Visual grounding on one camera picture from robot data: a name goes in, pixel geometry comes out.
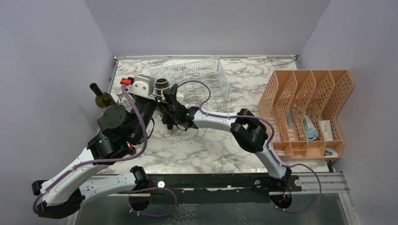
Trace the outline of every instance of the metal wire rack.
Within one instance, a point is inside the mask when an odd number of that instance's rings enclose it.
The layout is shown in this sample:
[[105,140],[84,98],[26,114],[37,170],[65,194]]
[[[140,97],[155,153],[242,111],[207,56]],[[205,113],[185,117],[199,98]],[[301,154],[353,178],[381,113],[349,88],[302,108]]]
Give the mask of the metal wire rack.
[[[226,109],[230,84],[220,58],[151,69],[151,76],[155,79],[154,95],[158,97],[162,97],[163,90],[167,90],[175,83],[202,81],[212,92],[212,97],[203,108],[218,112],[224,112]],[[186,107],[199,106],[208,96],[207,89],[199,83],[188,83],[178,90],[184,95],[183,105]]]

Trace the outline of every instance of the wine bottle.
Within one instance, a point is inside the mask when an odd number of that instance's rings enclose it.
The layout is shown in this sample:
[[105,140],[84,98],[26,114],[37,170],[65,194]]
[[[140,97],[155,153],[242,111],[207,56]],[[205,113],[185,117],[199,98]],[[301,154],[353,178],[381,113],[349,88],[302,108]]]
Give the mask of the wine bottle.
[[107,108],[110,105],[115,105],[116,102],[113,100],[109,93],[102,92],[96,83],[90,84],[91,90],[95,93],[95,104],[99,108]]

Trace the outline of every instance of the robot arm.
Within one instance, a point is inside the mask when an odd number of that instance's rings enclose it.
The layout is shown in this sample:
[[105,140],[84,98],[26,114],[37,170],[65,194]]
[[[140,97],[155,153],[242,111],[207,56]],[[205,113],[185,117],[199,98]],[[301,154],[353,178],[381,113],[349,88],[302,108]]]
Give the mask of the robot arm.
[[[230,118],[230,116],[236,115],[253,116],[250,111],[242,109],[238,113],[207,111],[203,113],[198,107],[187,109],[176,100],[178,87],[176,84],[170,90],[163,92],[165,101],[159,101],[151,96],[153,78],[141,75],[137,77],[136,82],[137,86],[133,85],[133,87],[137,87],[139,91],[135,91],[136,89],[133,88],[129,92],[134,94],[135,105],[143,118],[145,127],[149,124],[155,109],[158,108],[163,113],[162,122],[168,128],[180,125],[185,129],[213,128],[230,132],[242,149],[254,153],[260,159],[271,178],[280,183],[282,187],[287,186],[291,170],[278,163],[280,159],[272,148],[268,150],[265,147],[268,140],[266,127],[257,119]],[[133,167],[130,172],[118,176],[87,182],[90,177],[114,163],[107,159],[135,154],[135,149],[131,150],[126,142],[136,145],[143,141],[143,130],[139,125],[137,115],[133,111],[126,111],[122,105],[109,107],[97,120],[97,123],[101,131],[88,142],[88,146],[70,165],[52,179],[37,180],[32,184],[34,195],[43,199],[43,202],[35,205],[39,217],[64,218],[78,211],[81,204],[98,197],[147,188],[149,179],[144,169],[138,166]],[[75,165],[81,162],[97,159],[102,159],[102,161],[75,168]],[[63,178],[47,190],[61,176]]]

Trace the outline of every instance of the white box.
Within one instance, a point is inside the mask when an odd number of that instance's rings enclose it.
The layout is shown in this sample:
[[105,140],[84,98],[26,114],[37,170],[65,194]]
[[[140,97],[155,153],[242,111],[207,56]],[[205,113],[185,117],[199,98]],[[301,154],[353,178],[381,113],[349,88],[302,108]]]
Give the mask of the white box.
[[329,120],[320,120],[320,125],[321,125],[321,131],[323,134],[323,138],[325,138],[325,141],[333,141],[333,135],[332,135],[332,127],[330,126],[330,121]]

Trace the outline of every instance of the purple wall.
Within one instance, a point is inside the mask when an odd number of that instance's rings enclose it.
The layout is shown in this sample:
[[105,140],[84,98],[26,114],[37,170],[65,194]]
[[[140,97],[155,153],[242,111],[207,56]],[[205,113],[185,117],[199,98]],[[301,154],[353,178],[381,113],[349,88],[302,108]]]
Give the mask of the purple wall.
[[116,56],[300,54],[329,0],[85,0]]
[[332,0],[299,57],[301,69],[348,69],[355,87],[338,116],[344,171],[363,225],[396,224],[398,1]]
[[65,168],[97,129],[91,82],[113,55],[83,0],[0,2],[0,224],[62,220],[32,212],[31,183]]

